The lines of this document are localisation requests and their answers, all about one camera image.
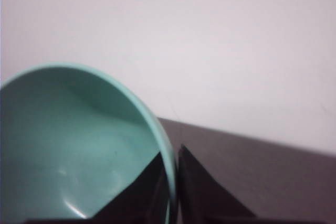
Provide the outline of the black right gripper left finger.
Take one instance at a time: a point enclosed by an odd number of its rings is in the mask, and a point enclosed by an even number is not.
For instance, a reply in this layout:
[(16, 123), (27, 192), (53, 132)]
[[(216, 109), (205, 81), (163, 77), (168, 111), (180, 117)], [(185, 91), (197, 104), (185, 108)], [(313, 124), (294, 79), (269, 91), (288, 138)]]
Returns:
[(167, 178), (158, 153), (135, 181), (92, 219), (97, 223), (165, 223), (167, 206)]

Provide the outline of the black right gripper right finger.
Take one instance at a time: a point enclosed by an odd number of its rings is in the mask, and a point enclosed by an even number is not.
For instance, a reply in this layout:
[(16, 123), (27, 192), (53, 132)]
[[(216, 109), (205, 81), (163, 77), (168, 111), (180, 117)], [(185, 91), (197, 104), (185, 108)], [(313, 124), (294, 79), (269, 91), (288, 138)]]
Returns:
[(184, 223), (256, 220), (256, 215), (221, 186), (185, 145), (181, 145), (178, 154), (178, 188)]

